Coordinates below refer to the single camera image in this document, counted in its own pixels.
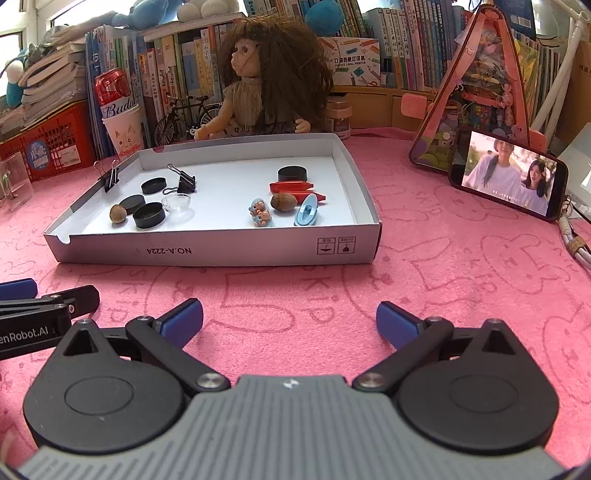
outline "stack of books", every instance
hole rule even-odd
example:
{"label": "stack of books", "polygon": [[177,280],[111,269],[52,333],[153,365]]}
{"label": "stack of books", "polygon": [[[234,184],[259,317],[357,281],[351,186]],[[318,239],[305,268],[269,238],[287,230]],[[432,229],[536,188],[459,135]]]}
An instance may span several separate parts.
{"label": "stack of books", "polygon": [[434,92],[456,51],[462,32],[452,0],[394,0],[391,8],[363,15],[369,36],[380,45],[381,85]]}
{"label": "stack of books", "polygon": [[87,98],[85,56],[84,42],[71,42],[25,71],[18,83],[24,87],[24,128],[69,103]]}

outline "black round container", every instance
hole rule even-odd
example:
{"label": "black round container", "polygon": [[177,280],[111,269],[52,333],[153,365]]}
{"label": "black round container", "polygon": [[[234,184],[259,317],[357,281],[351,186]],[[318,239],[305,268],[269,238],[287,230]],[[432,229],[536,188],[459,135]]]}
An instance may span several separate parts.
{"label": "black round container", "polygon": [[304,167],[297,165],[290,165],[289,167],[280,168],[277,172],[277,179],[279,181],[290,181],[290,180],[308,180],[308,172]]}
{"label": "black round container", "polygon": [[127,197],[126,199],[123,199],[119,202],[119,205],[125,209],[127,215],[133,215],[138,208],[144,206],[145,204],[146,201],[143,195],[132,195],[131,197]]}
{"label": "black round container", "polygon": [[164,177],[156,177],[155,179],[149,179],[148,181],[143,182],[142,184],[142,192],[145,195],[150,195],[151,193],[159,192],[160,190],[164,190],[166,188],[166,179]]}
{"label": "black round container", "polygon": [[135,211],[134,222],[138,228],[150,228],[158,225],[165,217],[162,203],[152,202],[146,203]]}

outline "white ball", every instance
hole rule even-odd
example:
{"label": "white ball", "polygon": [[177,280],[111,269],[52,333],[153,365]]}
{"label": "white ball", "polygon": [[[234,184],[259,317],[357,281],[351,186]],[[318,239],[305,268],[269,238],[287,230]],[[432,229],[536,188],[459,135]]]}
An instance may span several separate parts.
{"label": "white ball", "polygon": [[201,18],[201,0],[194,0],[191,3],[179,5],[177,18],[180,22],[190,22]]}
{"label": "white ball", "polygon": [[20,60],[13,61],[8,67],[6,67],[8,83],[18,83],[24,71],[25,67]]}
{"label": "white ball", "polygon": [[228,13],[228,4],[223,0],[207,0],[201,7],[203,18],[225,15]]}
{"label": "white ball", "polygon": [[228,0],[228,13],[235,14],[240,11],[238,0]]}

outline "paper cup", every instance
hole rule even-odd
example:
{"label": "paper cup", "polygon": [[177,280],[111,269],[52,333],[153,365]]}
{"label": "paper cup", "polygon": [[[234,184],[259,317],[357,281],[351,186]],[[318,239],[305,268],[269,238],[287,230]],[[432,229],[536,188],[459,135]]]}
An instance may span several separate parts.
{"label": "paper cup", "polygon": [[105,128],[121,160],[143,150],[139,105],[109,118],[103,118]]}

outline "red soda can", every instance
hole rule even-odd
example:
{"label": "red soda can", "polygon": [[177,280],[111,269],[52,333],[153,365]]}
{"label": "red soda can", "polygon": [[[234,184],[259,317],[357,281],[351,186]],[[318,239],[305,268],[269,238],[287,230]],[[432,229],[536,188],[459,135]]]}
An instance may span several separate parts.
{"label": "red soda can", "polygon": [[123,69],[109,70],[95,80],[95,93],[103,118],[110,118],[135,106]]}

